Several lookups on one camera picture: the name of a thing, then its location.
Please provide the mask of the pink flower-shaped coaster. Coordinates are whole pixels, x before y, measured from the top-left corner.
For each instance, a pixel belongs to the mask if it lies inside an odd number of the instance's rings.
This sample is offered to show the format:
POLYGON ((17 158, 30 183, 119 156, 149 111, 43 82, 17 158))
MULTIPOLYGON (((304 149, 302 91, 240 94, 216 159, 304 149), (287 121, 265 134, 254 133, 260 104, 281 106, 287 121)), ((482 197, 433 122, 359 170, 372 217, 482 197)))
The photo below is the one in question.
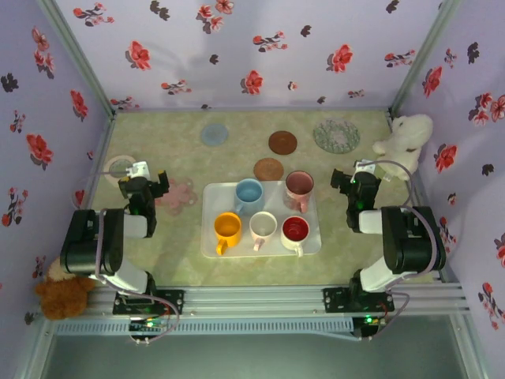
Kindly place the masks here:
POLYGON ((169 192, 155 200, 157 208, 164 210, 171 216, 179 215, 184 207, 197 203, 198 196, 193 190, 193 180, 190 178, 169 179, 169 192))

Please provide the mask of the tall pink floral mug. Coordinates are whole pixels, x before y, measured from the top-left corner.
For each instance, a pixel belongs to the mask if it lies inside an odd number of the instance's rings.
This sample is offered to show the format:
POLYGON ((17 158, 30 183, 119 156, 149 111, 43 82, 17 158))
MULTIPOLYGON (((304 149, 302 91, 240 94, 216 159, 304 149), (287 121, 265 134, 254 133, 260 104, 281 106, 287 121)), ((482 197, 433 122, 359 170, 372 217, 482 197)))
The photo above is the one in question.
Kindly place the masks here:
POLYGON ((306 171, 293 171, 285 181, 284 205, 294 211, 306 213, 314 188, 314 180, 306 171))

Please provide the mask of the green floral round coaster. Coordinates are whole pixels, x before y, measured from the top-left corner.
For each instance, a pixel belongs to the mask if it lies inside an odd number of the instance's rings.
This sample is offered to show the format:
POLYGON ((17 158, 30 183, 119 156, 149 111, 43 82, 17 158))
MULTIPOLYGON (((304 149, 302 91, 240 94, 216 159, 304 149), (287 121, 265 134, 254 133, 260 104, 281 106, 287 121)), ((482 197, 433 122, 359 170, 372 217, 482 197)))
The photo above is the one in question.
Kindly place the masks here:
POLYGON ((352 152, 361 140, 360 132, 352 122, 332 118, 315 126, 312 136, 319 148, 332 154, 352 152))

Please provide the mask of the white mug red inside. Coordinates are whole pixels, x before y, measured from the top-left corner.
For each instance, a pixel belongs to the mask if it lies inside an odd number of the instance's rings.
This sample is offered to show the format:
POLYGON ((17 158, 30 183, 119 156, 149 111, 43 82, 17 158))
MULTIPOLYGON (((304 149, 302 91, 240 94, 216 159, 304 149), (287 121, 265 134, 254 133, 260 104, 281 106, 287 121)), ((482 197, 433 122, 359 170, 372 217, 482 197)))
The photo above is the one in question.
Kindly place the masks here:
POLYGON ((304 245, 309 236, 309 224, 300 216, 290 216, 285 219, 281 227, 281 243, 298 257, 304 256, 304 245))

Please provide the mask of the dark brown wooden coaster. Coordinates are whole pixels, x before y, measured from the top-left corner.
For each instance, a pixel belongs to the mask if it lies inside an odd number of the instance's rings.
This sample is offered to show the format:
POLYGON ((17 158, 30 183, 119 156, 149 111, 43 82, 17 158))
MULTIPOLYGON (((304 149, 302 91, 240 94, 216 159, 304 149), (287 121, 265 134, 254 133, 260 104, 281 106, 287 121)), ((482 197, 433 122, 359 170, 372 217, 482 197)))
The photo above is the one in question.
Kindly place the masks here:
POLYGON ((289 155, 297 148, 297 138, 291 132, 276 131, 269 137, 268 146, 275 154, 289 155))

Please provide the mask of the blue-grey round coaster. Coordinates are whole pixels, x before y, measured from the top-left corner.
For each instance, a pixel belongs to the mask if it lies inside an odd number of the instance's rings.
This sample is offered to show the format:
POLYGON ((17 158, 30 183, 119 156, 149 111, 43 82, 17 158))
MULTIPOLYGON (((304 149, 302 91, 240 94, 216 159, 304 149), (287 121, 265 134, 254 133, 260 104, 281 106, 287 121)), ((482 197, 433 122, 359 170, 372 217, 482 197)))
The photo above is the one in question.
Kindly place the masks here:
POLYGON ((221 123, 206 125, 201 133, 200 139, 207 146, 220 146, 228 138, 228 129, 221 123))

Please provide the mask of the woven rattan coaster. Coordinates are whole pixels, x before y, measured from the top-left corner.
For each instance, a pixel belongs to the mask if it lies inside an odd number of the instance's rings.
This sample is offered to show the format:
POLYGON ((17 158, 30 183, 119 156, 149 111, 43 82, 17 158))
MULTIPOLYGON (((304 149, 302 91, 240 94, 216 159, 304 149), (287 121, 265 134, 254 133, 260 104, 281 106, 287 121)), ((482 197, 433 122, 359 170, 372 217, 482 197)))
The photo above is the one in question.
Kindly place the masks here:
POLYGON ((253 173, 259 181, 278 181, 283 177, 283 165, 276 159, 263 158, 256 162, 253 173))

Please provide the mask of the yellow mug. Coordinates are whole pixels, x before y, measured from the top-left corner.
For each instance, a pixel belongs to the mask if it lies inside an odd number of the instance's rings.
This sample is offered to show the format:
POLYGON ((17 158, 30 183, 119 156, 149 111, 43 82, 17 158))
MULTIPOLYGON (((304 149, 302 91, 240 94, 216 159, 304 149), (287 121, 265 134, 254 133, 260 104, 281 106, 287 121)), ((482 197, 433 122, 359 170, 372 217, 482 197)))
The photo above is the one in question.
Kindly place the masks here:
POLYGON ((214 232, 217 238, 215 250, 219 256, 240 243, 241 227, 241 219, 234 212, 224 212, 215 219, 214 232))

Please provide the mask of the light blue mug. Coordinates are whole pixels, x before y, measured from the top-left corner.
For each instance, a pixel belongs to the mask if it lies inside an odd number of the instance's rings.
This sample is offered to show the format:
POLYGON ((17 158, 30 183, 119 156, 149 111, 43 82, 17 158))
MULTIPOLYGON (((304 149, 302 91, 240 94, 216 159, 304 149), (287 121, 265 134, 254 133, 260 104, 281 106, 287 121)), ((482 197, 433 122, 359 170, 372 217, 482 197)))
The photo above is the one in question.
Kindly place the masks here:
POLYGON ((264 188, 256 179, 241 180, 234 191, 234 213, 238 216, 252 216, 264 209, 264 188))

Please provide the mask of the white pink mug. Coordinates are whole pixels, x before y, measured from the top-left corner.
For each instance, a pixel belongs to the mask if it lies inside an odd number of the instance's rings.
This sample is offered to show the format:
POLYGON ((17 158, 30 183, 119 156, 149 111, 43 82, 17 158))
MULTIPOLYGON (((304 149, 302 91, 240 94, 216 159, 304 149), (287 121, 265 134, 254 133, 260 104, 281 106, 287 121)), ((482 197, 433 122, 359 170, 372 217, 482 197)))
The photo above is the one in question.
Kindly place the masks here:
POLYGON ((277 227, 277 219, 270 212, 257 212, 250 218, 249 232, 255 252, 259 252, 265 244, 272 240, 277 227))

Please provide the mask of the white rectangular tray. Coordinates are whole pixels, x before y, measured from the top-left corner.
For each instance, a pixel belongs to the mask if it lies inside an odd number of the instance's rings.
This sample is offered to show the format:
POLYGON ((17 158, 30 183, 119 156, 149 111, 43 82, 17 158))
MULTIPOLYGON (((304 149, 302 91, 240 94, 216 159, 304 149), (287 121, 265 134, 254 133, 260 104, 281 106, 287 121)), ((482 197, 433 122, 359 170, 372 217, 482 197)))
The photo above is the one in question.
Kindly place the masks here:
MULTIPOLYGON (((223 255, 216 252, 218 239, 214 231, 215 218, 220 214, 234 209, 235 182, 211 183, 204 187, 202 197, 202 228, 200 236, 200 252, 208 258, 250 258, 250 257, 280 257, 294 256, 293 250, 288 250, 281 243, 281 231, 277 230, 273 240, 266 246, 255 251, 254 241, 249 231, 249 220, 243 216, 242 236, 237 246, 228 249, 223 255)), ((264 211, 275 216, 278 227, 290 216, 297 216, 299 213, 287 208, 283 203, 285 184, 282 181, 264 182, 265 206, 264 211)), ((309 236, 303 245, 304 255, 313 255, 320 252, 322 240, 320 236, 319 219, 316 209, 316 200, 311 196, 309 200, 309 210, 302 215, 307 220, 310 228, 309 236)))

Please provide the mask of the white plush toy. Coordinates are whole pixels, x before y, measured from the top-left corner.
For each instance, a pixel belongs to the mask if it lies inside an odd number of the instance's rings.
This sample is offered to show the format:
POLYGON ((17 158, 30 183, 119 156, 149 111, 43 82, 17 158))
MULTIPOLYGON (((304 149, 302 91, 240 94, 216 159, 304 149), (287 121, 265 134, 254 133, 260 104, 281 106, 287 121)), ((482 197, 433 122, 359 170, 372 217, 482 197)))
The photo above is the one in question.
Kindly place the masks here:
POLYGON ((391 135, 386 140, 376 141, 372 150, 380 160, 390 160, 403 165, 413 174, 423 146, 433 131, 433 121, 426 114, 401 116, 391 124, 391 135))

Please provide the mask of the brown teddy bear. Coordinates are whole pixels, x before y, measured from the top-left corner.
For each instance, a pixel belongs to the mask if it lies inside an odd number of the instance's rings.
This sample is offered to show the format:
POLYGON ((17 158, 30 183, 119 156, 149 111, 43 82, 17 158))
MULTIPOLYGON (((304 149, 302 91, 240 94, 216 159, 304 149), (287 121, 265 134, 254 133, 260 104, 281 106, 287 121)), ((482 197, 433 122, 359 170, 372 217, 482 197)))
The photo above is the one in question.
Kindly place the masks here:
POLYGON ((88 306, 88 293, 94 288, 94 280, 66 273, 58 257, 48 267, 43 281, 36 285, 35 293, 44 317, 57 321, 80 316, 88 306))

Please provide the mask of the thin grey aluminium rail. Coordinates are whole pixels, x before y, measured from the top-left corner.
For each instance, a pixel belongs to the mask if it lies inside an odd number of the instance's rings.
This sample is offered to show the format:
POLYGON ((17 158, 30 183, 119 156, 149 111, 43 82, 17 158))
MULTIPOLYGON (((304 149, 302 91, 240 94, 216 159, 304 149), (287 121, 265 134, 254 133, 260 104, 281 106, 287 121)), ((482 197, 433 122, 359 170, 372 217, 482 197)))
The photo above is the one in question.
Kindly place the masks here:
POLYGON ((267 111, 380 111, 388 112, 389 107, 183 107, 146 108, 132 107, 124 110, 113 109, 113 114, 154 114, 154 113, 219 113, 219 112, 267 112, 267 111))

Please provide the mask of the aluminium frame rail with grooves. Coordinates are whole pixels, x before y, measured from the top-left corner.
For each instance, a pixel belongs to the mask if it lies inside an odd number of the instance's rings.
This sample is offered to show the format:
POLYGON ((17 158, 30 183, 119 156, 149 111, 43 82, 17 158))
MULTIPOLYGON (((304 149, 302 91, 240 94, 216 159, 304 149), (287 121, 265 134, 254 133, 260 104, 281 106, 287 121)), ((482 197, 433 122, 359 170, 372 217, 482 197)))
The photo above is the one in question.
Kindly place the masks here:
MULTIPOLYGON (((181 287, 184 318, 330 317, 323 286, 181 287)), ((402 283, 392 290, 395 309, 405 316, 470 313, 458 283, 402 283)))

